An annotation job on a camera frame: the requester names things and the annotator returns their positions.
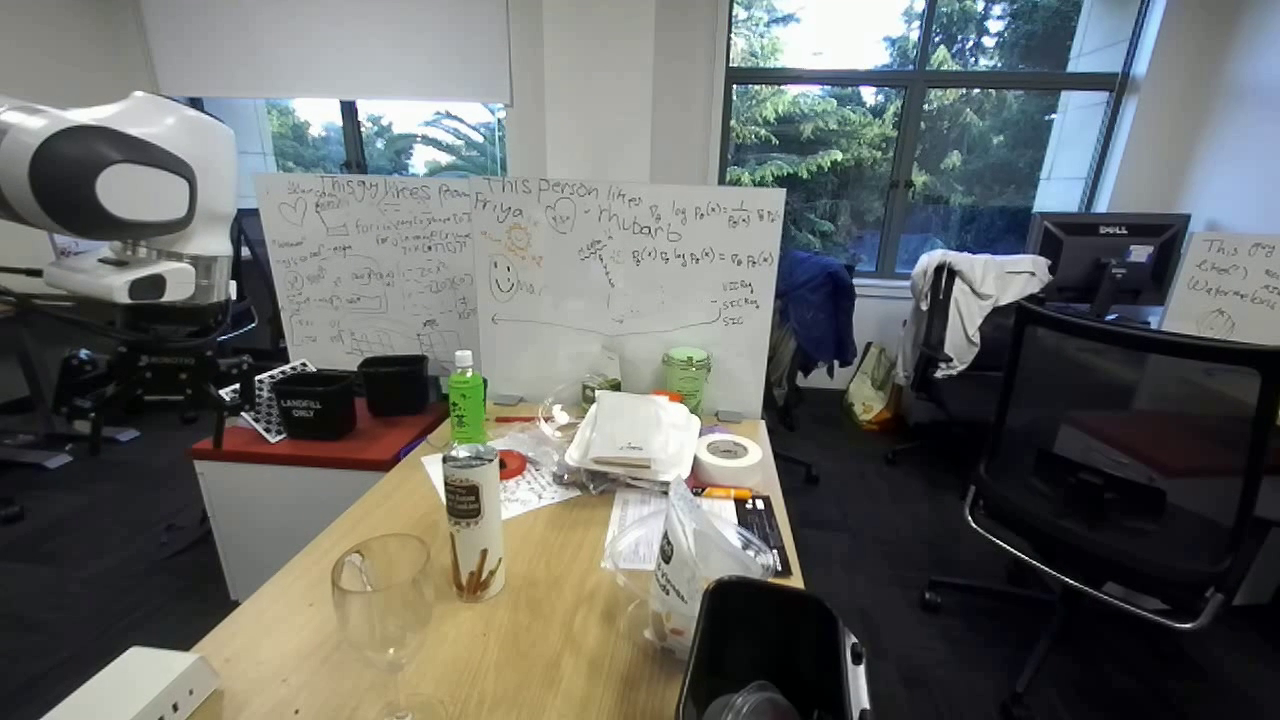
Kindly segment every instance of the plastic bag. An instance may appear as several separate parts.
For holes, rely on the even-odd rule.
[[[801,712],[769,679],[755,679],[741,692],[716,694],[703,720],[801,720]]]
[[[765,567],[711,524],[684,484],[673,484],[665,538],[646,586],[646,638],[688,657],[696,609],[703,586],[721,577],[765,577]]]
[[[900,415],[895,359],[882,344],[865,344],[842,399],[865,432],[890,432]]]

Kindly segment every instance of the water bottle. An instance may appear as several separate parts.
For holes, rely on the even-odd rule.
[[[486,443],[486,381],[477,371],[477,354],[469,346],[450,352],[449,424],[450,447]]]

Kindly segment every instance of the window frame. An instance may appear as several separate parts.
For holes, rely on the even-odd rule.
[[[1134,49],[1141,49],[1141,36],[1153,17],[1153,0],[1134,0],[1123,59],[1114,73],[1039,73],[1039,66],[1036,73],[1014,73],[1014,66],[1011,73],[1006,66],[995,66],[995,73],[946,66],[946,73],[938,73],[938,66],[927,66],[930,22],[935,22],[938,0],[925,0],[921,40],[912,49],[912,66],[741,66],[741,65],[730,65],[730,32],[734,32],[730,3],[734,0],[725,3],[726,32],[725,32],[725,95],[721,95],[725,113],[721,113],[721,162],[716,162],[721,182],[726,180],[726,139],[730,139],[726,131],[730,131],[734,84],[829,84],[829,88],[869,88],[870,84],[870,88],[900,92],[900,128],[895,128],[887,188],[882,188],[882,194],[890,194],[890,201],[882,205],[882,237],[879,237],[877,273],[870,273],[879,280],[895,274],[903,212],[907,212],[907,192],[912,192],[912,159],[921,149],[927,92],[935,92],[935,88],[1104,92],[1109,109],[1099,120],[1099,136],[1095,136],[1083,192],[1080,192],[1080,208],[1077,208],[1077,212],[1083,212],[1095,205],[1099,177],[1104,177],[1109,150],[1114,142],[1121,109],[1132,88]]]

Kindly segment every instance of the drinking glass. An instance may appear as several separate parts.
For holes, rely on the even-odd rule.
[[[433,549],[419,535],[367,535],[331,565],[331,609],[349,643],[385,665],[396,685],[386,716],[411,720],[405,667],[433,614]]]

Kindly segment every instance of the tree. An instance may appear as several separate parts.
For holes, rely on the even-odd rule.
[[[338,171],[342,169],[342,131],[324,123],[312,131],[290,103],[268,99],[272,150],[280,171]]]
[[[425,123],[419,142],[439,150],[429,177],[507,177],[507,123],[495,109],[482,113],[480,120],[436,113]]]
[[[1069,66],[1062,28],[1077,28],[1077,17],[1080,0],[935,0],[925,59],[927,73]],[[734,66],[776,66],[776,28],[791,19],[771,0],[734,0]],[[882,73],[917,66],[921,22],[907,8],[903,32],[882,36]],[[788,188],[788,243],[879,243],[900,99],[895,88],[734,84],[725,180]],[[968,249],[987,243],[992,223],[1014,223],[1036,201],[1051,113],[1054,92],[930,88],[912,149],[907,232],[938,232]]]
[[[414,136],[396,131],[385,115],[358,120],[367,177],[405,177]]]

